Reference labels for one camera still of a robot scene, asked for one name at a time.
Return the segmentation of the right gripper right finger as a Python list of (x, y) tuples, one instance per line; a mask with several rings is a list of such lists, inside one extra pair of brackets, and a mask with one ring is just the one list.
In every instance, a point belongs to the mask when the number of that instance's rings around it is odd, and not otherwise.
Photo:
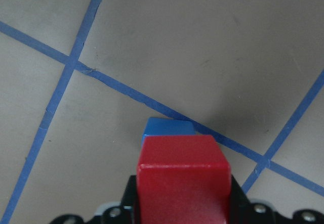
[(234, 176), (231, 176), (231, 194), (229, 204), (228, 223), (258, 224), (277, 223), (275, 212), (266, 204), (252, 203)]

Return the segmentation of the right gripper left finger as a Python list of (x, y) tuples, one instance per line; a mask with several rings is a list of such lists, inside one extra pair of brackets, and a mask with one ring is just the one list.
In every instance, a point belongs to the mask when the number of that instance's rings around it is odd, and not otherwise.
[(141, 223), (136, 176), (129, 177), (120, 202), (101, 205), (86, 223)]

